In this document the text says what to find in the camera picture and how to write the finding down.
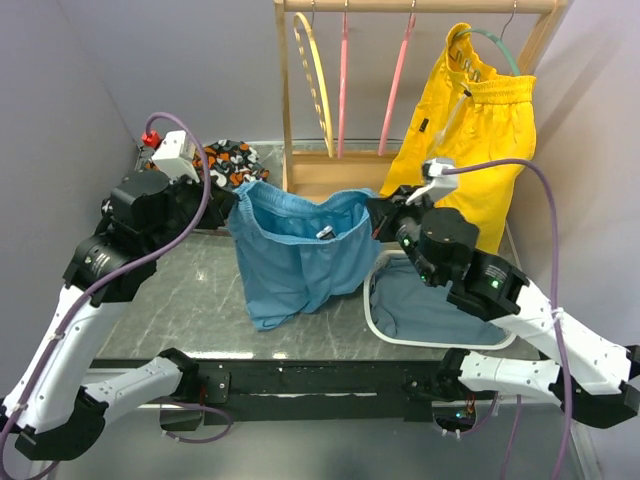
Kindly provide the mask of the light blue shorts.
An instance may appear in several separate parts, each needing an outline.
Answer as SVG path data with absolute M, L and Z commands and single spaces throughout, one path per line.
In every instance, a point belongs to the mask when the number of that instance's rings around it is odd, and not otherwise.
M 366 207 L 376 196 L 370 189 L 342 190 L 321 203 L 265 182 L 235 193 L 228 229 L 247 312 L 259 331 L 355 292 L 380 253 Z

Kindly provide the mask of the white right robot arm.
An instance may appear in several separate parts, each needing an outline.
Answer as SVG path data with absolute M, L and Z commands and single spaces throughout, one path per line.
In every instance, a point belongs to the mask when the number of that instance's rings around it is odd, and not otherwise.
M 456 209 L 437 207 L 416 188 L 367 200 L 372 236 L 395 241 L 426 287 L 445 287 L 462 312 L 535 347 L 538 360 L 500 358 L 449 349 L 417 391 L 452 401 L 473 392 L 521 395 L 554 404 L 573 420 L 607 429 L 639 413 L 639 348 L 596 334 L 550 299 L 521 270 L 476 247 L 478 228 Z

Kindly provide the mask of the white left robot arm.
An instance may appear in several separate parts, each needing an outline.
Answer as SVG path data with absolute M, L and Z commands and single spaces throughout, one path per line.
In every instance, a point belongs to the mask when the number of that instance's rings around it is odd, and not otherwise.
M 137 407 L 184 402 L 204 390 L 199 364 L 169 348 L 143 366 L 101 383 L 87 370 L 157 260 L 187 228 L 224 225 L 236 195 L 217 185 L 160 171 L 138 171 L 103 202 L 94 234 L 63 275 L 58 305 L 23 378 L 1 403 L 1 424 L 33 461 L 69 461 L 89 450 L 105 427 Z

